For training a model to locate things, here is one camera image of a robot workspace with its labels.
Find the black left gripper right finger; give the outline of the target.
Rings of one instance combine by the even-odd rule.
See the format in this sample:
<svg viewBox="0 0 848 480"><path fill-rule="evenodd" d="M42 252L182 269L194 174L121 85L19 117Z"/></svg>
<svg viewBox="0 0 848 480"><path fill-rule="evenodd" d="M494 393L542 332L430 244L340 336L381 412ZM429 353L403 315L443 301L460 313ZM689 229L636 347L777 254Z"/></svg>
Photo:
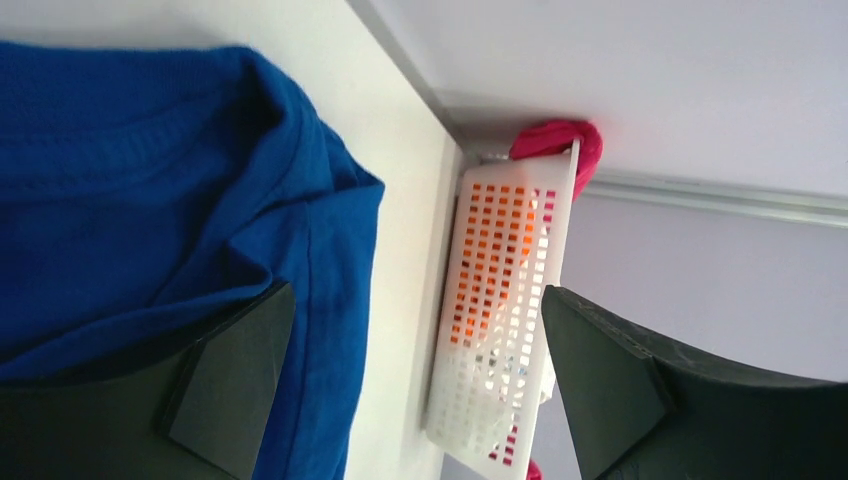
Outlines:
<svg viewBox="0 0 848 480"><path fill-rule="evenodd" d="M585 479L843 479L847 387L687 345L563 287L542 317Z"/></svg>

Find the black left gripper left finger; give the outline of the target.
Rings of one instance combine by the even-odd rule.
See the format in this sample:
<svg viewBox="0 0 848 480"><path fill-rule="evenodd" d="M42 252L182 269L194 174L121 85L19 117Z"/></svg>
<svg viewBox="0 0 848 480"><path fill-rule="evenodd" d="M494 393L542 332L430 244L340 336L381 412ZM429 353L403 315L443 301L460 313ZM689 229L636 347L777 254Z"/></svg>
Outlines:
<svg viewBox="0 0 848 480"><path fill-rule="evenodd" d="M283 283L172 333L1 386L5 479L248 479L294 320Z"/></svg>

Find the blue printed t shirt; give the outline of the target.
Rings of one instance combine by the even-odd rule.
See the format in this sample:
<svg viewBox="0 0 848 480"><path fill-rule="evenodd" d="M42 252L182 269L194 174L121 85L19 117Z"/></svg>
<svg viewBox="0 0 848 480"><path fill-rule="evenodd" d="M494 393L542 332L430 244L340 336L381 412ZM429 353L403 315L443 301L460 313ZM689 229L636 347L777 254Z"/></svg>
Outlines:
<svg viewBox="0 0 848 480"><path fill-rule="evenodd" d="M296 302L254 477L340 479L383 182L254 50L1 46L1 376Z"/></svg>

